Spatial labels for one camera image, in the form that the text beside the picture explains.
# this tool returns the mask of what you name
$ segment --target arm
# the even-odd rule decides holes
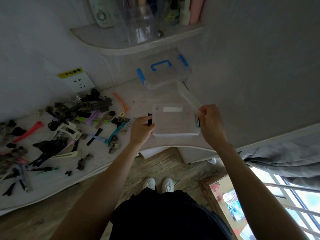
[[[113,163],[98,176],[74,204],[50,240],[99,240],[121,196],[137,152],[149,138],[155,125],[143,124],[151,116],[135,120],[130,143]]]
[[[225,165],[255,237],[258,240],[307,239],[290,214],[228,143],[219,109],[215,105],[204,105],[198,117],[202,135]]]

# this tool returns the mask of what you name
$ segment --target wooden floor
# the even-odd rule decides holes
[[[218,161],[212,165],[207,161],[185,165],[176,147],[171,147],[145,160],[137,157],[125,182],[118,205],[138,194],[146,178],[156,180],[161,192],[165,178],[172,178],[176,190],[187,192],[200,205],[212,210],[207,203],[198,181],[206,177],[224,176],[224,166]],[[95,180],[91,177],[39,203],[18,209],[0,217],[0,240],[46,240],[58,227],[66,213],[85,189]],[[109,239],[112,224],[110,223],[101,239]]]

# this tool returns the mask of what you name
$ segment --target yellow warning sticker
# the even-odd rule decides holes
[[[78,75],[80,73],[82,73],[83,70],[81,69],[81,67],[67,71],[67,72],[62,72],[60,74],[58,74],[58,77],[60,77],[61,79],[70,77],[70,76],[74,76],[74,75]]]

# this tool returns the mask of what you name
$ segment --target hand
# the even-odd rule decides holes
[[[201,106],[198,117],[202,136],[215,151],[224,145],[228,145],[220,111],[215,104]]]
[[[145,116],[136,118],[134,123],[131,127],[131,134],[130,134],[130,143],[134,145],[138,145],[142,147],[142,145],[148,140],[149,136],[151,135],[152,131],[155,128],[154,124],[148,126],[148,124],[144,124],[147,120],[150,120],[152,116]]]

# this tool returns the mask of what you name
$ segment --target forearm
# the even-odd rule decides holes
[[[101,238],[139,149],[134,144],[123,149],[74,204],[51,240]]]
[[[258,240],[306,239],[294,219],[250,170],[233,146],[223,145],[217,153],[226,167],[246,220]]]

